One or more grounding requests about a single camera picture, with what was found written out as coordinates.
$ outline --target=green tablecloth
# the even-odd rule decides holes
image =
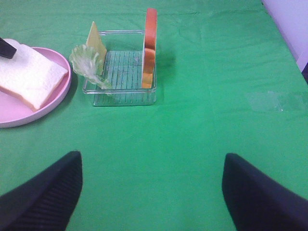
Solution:
[[[73,74],[55,110],[0,129],[0,194],[80,150],[84,186],[67,230],[235,230],[221,192],[235,152],[308,198],[307,107],[264,106],[308,88],[261,1],[2,0],[0,36],[68,58],[92,21],[143,29],[148,7],[158,10],[156,103],[92,107]]]

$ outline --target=pink plate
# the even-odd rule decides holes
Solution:
[[[71,85],[71,68],[68,61],[58,52],[44,47],[33,47],[51,61],[68,70],[61,83],[53,91],[43,107],[33,112],[19,99],[0,91],[0,128],[10,128],[30,123],[52,111],[66,96]]]

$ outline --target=cheese slice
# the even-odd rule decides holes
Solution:
[[[101,60],[104,63],[105,57],[106,57],[106,54],[107,54],[107,49],[102,43],[102,40],[101,40],[101,37],[98,33],[98,29],[97,29],[95,22],[92,22],[92,26],[91,26],[91,29],[90,29],[90,32],[89,32],[89,35],[88,35],[86,45],[89,46],[89,47],[93,47],[95,49],[95,51],[98,52]]]

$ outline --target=slice of bread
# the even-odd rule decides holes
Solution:
[[[17,51],[12,59],[0,57],[0,90],[37,111],[68,71],[27,45],[5,41]]]

